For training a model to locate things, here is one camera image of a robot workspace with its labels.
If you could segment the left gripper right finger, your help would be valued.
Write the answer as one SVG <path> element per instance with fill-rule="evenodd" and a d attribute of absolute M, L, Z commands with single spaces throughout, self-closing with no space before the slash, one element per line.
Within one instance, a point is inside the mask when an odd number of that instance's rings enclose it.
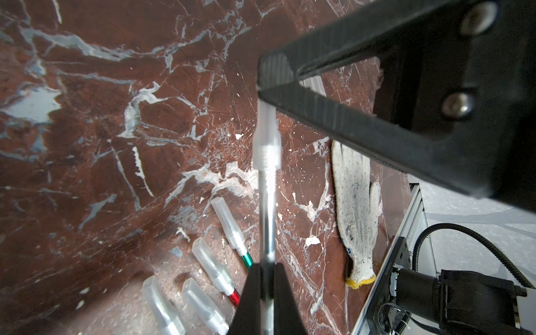
<path fill-rule="evenodd" d="M 277 263 L 274 273 L 274 333 L 275 335 L 307 335 L 300 317 L 286 269 Z"/>

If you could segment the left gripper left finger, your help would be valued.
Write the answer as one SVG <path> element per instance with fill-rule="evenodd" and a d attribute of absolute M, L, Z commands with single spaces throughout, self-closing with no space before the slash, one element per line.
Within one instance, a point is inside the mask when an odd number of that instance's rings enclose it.
<path fill-rule="evenodd" d="M 227 335 L 260 335 L 261 270 L 254 263 L 249 271 L 237 311 Z"/>

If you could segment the silver carving knife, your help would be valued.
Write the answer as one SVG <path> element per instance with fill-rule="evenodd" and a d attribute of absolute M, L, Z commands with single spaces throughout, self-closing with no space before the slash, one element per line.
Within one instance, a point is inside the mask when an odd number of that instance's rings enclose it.
<path fill-rule="evenodd" d="M 262 333 L 274 334 L 276 265 L 276 170 L 259 171 Z"/>

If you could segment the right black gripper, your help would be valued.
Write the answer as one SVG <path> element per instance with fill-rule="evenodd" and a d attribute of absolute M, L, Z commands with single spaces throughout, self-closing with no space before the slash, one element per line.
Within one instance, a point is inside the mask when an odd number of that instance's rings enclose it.
<path fill-rule="evenodd" d="M 491 199 L 535 210 L 535 2 L 497 1 Z"/>

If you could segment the translucent protective cap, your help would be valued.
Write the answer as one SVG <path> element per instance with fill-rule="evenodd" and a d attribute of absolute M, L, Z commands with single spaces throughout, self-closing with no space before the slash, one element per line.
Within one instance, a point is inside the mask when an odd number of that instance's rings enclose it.
<path fill-rule="evenodd" d="M 319 94 L 321 96 L 326 97 L 325 87 L 322 82 L 322 78 L 317 75 L 310 78 L 307 78 L 305 80 L 302 80 L 300 82 L 300 85 L 304 88 L 310 89 L 312 92 Z"/>
<path fill-rule="evenodd" d="M 276 108 L 258 100 L 257 124 L 253 134 L 253 168 L 279 170 L 281 168 L 281 134 Z"/>

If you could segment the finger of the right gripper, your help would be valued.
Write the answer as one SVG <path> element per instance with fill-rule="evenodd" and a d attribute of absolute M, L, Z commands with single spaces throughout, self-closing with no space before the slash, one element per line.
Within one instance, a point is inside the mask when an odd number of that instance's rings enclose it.
<path fill-rule="evenodd" d="M 515 138 L 514 21 L 513 1 L 375 1 L 264 54 L 259 95 L 393 169 L 490 197 Z M 366 61 L 369 116 L 304 87 Z"/>

